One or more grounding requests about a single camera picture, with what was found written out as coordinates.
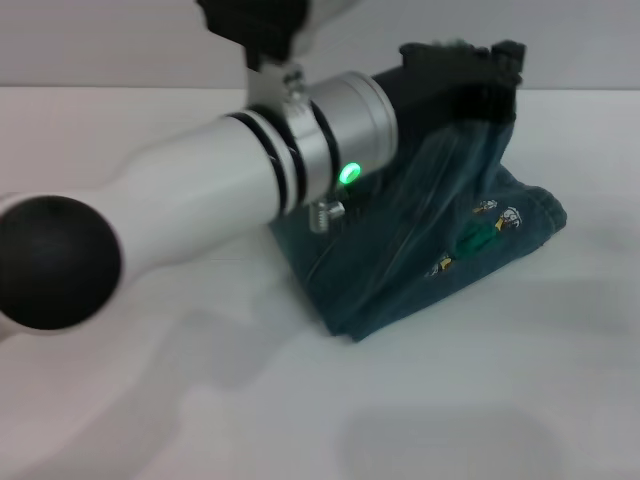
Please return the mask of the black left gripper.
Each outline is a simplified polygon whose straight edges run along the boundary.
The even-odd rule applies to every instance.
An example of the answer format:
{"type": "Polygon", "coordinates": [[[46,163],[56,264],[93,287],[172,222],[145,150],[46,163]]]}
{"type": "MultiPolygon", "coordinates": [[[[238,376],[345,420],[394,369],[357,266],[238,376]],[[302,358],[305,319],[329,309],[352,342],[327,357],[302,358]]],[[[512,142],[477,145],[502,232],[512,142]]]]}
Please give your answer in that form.
{"type": "Polygon", "coordinates": [[[400,66],[373,80],[391,102],[401,139],[420,139],[463,120],[514,121],[525,44],[503,40],[491,48],[402,48],[400,54],[400,66]]]}

